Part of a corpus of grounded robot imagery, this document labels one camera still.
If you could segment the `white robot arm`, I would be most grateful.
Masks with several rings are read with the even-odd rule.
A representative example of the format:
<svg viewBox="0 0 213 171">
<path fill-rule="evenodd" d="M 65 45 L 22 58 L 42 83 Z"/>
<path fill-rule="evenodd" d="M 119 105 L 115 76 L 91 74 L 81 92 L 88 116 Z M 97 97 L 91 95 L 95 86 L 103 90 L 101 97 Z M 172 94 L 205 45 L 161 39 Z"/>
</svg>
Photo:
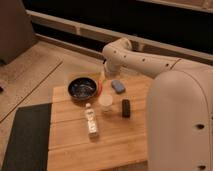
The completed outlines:
<svg viewBox="0 0 213 171">
<path fill-rule="evenodd" d="M 213 171 L 213 66 L 135 52 L 120 38 L 104 46 L 105 73 L 125 66 L 153 79 L 146 100 L 150 171 Z"/>
</svg>

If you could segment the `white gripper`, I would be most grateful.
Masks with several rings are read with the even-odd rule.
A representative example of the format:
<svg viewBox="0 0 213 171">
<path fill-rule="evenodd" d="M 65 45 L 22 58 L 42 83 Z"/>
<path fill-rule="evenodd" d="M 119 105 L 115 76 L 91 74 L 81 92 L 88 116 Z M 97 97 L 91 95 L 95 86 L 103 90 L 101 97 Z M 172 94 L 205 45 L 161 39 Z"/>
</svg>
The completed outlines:
<svg viewBox="0 0 213 171">
<path fill-rule="evenodd" d="M 107 60 L 104 64 L 104 71 L 101 71 L 100 82 L 104 83 L 106 81 L 106 75 L 115 76 L 120 72 L 121 65 L 115 63 L 114 61 Z"/>
</svg>

